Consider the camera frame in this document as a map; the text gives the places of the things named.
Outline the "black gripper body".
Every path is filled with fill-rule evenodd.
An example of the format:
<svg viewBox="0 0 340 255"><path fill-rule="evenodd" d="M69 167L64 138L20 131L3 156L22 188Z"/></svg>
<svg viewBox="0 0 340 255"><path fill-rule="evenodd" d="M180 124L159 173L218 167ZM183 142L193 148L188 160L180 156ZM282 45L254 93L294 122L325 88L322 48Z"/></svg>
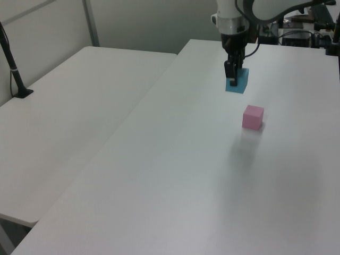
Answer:
<svg viewBox="0 0 340 255"><path fill-rule="evenodd" d="M227 35L221 34L222 47L228 55L232 55L234 60L238 59L238 53L240 50L245 50L248 44L248 33L249 30L245 30L241 33Z"/></svg>

